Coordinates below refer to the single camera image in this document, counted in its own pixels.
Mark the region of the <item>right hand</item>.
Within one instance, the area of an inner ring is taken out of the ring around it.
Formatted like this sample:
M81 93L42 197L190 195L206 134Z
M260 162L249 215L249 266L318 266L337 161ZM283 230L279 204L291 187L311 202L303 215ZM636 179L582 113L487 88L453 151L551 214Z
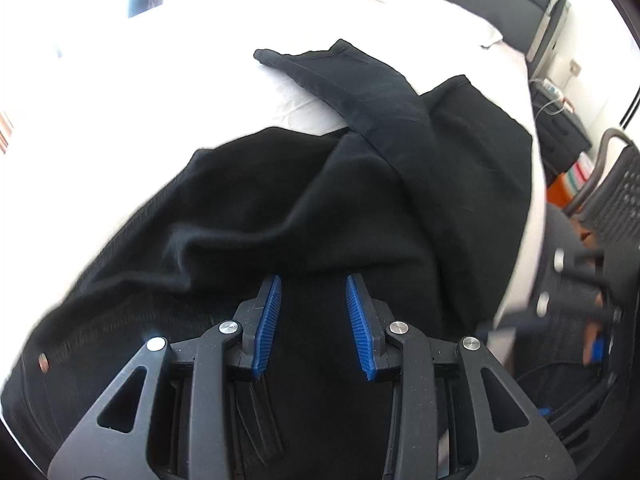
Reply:
M575 233L577 234L582 247L585 249L598 249L600 243L592 231L585 228L578 220L570 220ZM575 296L582 302L582 306L602 308L603 297L600 289L582 284L576 285ZM587 318L570 322L567 330L567 339L572 344L570 346L570 358L583 367L590 366L593 362L593 345L602 333L602 323Z

